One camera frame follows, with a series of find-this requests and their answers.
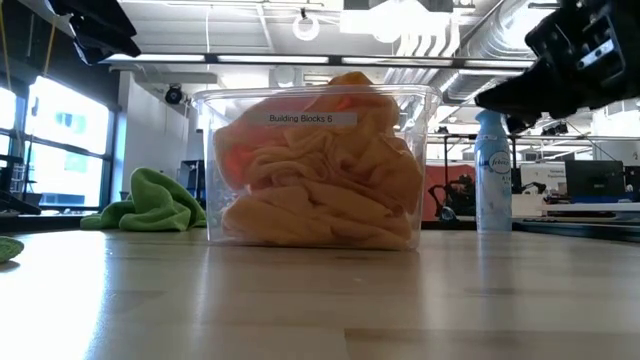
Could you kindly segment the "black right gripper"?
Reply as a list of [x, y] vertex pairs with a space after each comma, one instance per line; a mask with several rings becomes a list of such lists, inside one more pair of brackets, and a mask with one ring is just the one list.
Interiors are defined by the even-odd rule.
[[562, 119], [640, 97], [640, 0], [559, 0], [525, 43], [550, 73], [524, 72], [474, 99], [507, 115], [510, 134], [534, 128], [544, 114]]

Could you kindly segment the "green microfiber towel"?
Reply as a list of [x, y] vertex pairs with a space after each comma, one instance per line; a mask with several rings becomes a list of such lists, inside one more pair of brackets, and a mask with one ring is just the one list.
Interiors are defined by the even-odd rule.
[[128, 232], [183, 232], [205, 226], [206, 213], [196, 199], [177, 181], [150, 168], [131, 174], [125, 200], [80, 221], [81, 230]]
[[24, 250], [24, 244], [11, 237], [0, 236], [0, 264], [15, 258]]

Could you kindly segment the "blue white spray bottle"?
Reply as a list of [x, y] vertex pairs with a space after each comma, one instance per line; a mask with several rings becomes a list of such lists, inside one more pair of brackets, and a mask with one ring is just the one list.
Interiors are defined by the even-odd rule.
[[502, 115], [483, 110], [475, 139], [475, 204], [479, 233], [505, 233], [512, 230], [512, 183], [508, 136]]

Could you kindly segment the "white box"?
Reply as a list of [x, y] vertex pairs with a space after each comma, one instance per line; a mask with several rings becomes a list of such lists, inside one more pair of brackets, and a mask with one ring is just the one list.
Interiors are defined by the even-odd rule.
[[541, 217], [544, 196], [538, 194], [513, 194], [512, 216], [514, 218]]

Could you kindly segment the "large window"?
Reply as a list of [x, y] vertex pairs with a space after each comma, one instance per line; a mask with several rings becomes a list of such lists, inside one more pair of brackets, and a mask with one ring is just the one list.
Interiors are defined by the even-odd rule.
[[12, 194], [45, 209], [98, 208], [112, 123], [109, 108], [53, 80], [0, 85], [0, 170], [14, 169]]

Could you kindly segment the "black monitor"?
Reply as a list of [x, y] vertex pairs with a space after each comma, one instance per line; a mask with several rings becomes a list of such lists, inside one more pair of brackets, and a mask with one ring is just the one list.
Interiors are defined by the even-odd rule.
[[567, 160], [565, 176], [571, 197], [618, 197], [626, 193], [621, 161]]

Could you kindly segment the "black machine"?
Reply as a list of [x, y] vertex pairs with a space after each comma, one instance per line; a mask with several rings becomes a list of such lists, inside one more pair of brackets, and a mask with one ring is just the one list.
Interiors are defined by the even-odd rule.
[[460, 216], [476, 215], [475, 182], [470, 175], [461, 175], [445, 185], [428, 189], [436, 204], [435, 216], [442, 222], [456, 222]]

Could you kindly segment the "red partition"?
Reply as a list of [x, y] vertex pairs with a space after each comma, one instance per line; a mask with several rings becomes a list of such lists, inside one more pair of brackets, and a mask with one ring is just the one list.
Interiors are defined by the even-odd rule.
[[470, 175], [475, 182], [475, 170], [469, 165], [447, 166], [427, 165], [425, 177], [425, 190], [423, 200], [423, 221], [439, 221], [435, 216], [436, 204], [429, 195], [428, 189], [434, 185], [445, 185], [446, 183], [458, 179], [461, 175]]

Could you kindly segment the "white ceiling pipe bundle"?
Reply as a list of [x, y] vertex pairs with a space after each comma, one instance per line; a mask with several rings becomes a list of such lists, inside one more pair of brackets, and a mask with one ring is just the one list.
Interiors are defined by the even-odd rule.
[[436, 0], [383, 0], [367, 10], [344, 9], [339, 17], [341, 33], [370, 35], [383, 44], [397, 43], [397, 56], [436, 55], [443, 50], [447, 33], [456, 26], [459, 13], [451, 0], [444, 9]]

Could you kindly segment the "dark office desk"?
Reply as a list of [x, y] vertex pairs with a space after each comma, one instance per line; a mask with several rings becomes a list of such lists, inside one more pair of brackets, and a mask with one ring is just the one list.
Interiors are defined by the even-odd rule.
[[[513, 220], [513, 229], [548, 235], [640, 244], [640, 203], [540, 205], [544, 216]], [[552, 217], [550, 213], [611, 213], [609, 218]]]

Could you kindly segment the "black cabinet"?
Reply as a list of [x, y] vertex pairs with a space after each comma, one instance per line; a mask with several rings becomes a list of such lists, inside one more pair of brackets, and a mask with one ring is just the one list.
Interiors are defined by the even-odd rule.
[[205, 200], [205, 168], [203, 160], [182, 161], [178, 169], [178, 182], [199, 202]]

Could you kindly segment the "silver ventilation duct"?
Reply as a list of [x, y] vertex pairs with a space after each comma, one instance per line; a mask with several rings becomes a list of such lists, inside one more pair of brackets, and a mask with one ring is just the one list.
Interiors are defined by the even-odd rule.
[[[554, 11], [558, 0], [499, 0], [495, 9], [470, 35], [465, 35], [454, 57], [533, 60], [526, 34]], [[440, 70], [432, 85], [440, 87], [446, 103], [471, 101], [478, 93], [502, 82], [506, 75], [469, 70]]]

